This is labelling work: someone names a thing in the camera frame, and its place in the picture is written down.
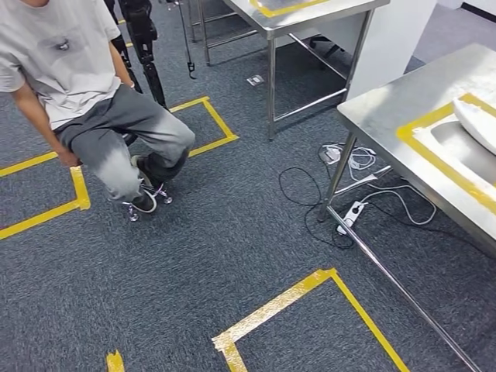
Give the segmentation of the person's right hand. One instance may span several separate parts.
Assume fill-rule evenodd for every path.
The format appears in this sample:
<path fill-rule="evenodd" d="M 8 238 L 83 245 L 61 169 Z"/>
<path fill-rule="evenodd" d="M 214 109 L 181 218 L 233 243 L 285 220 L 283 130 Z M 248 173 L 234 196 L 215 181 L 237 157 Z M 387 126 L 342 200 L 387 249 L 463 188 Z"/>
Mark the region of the person's right hand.
<path fill-rule="evenodd" d="M 78 156 L 76 156 L 75 154 L 72 153 L 70 150 L 62 148 L 56 151 L 56 153 L 57 157 L 60 159 L 60 161 L 65 166 L 79 167 L 82 165 L 82 161 Z"/>

